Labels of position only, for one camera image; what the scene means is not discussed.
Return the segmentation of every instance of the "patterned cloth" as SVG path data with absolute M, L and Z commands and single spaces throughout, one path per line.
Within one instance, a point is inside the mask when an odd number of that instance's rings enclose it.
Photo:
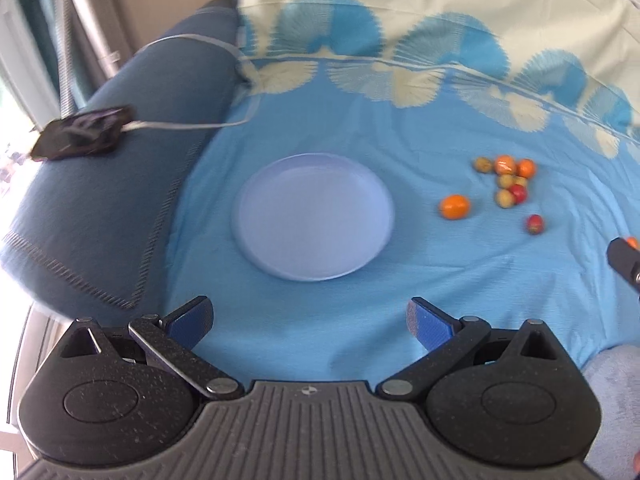
M 366 379 L 422 355 L 404 306 L 517 328 L 543 318 L 578 364 L 640 342 L 638 297 L 606 262 L 640 235 L 640 11 L 628 0 L 241 0 L 265 95 L 190 176 L 168 251 L 169 308 L 197 294 L 216 326 L 196 348 L 242 380 Z M 241 117 L 244 109 L 236 110 Z M 396 205 L 388 247 L 324 283 L 267 276 L 230 227 L 242 184 L 287 155 L 365 164 Z M 495 205 L 477 156 L 532 158 L 523 205 Z M 461 193 L 468 219 L 438 202 Z M 524 219 L 542 214 L 531 237 Z

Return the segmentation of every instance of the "cherry tomato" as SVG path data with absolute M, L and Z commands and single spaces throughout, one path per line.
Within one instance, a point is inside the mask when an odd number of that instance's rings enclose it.
M 497 203 L 501 208 L 508 209 L 513 207 L 516 203 L 516 199 L 508 189 L 501 189 L 495 194 L 495 203 Z
M 524 178 L 533 178 L 536 174 L 538 167 L 536 163 L 533 162 L 530 158 L 523 158 L 518 163 L 518 176 L 523 176 Z
M 509 192 L 513 195 L 516 204 L 523 203 L 527 199 L 527 196 L 529 196 L 527 188 L 520 184 L 513 184 L 513 186 L 509 188 Z
M 485 156 L 479 156 L 474 161 L 474 168 L 480 173 L 489 173 L 494 168 L 494 164 Z
M 499 175 L 496 182 L 498 183 L 498 187 L 501 187 L 502 189 L 509 189 L 516 183 L 516 179 L 513 175 L 505 173 L 504 175 Z
M 451 195 L 440 202 L 440 214 L 447 220 L 460 220 L 469 214 L 471 202 L 466 196 Z
M 540 215 L 531 215 L 527 218 L 526 228 L 532 235 L 539 235 L 545 230 L 545 220 Z
M 517 169 L 516 161 L 511 155 L 500 155 L 495 159 L 494 169 L 498 175 L 515 174 Z

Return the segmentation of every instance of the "red tomato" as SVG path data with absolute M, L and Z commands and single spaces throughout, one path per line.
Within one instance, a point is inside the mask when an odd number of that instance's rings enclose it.
M 523 203 L 527 199 L 527 196 L 529 196 L 527 188 L 520 184 L 513 184 L 513 186 L 509 187 L 509 192 L 513 195 L 516 204 Z
M 545 220 L 540 215 L 531 215 L 527 218 L 526 227 L 532 235 L 539 235 L 545 230 Z

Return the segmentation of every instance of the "white plate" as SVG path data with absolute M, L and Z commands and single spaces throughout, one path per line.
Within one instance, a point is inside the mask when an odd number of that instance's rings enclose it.
M 256 266 L 288 280 L 316 282 L 369 263 L 391 236 L 394 206 L 382 181 L 363 165 L 303 153 L 249 179 L 233 224 Z

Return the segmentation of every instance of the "orange tomato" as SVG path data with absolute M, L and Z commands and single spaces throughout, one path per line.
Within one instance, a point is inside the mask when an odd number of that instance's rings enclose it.
M 494 170 L 498 175 L 512 175 L 517 170 L 516 161 L 511 155 L 501 155 L 495 159 Z
M 460 220 L 469 214 L 471 202 L 466 196 L 451 195 L 440 202 L 440 214 L 447 220 Z
M 533 162 L 533 160 L 530 158 L 523 158 L 518 163 L 518 176 L 532 178 L 536 174 L 537 169 L 536 163 Z

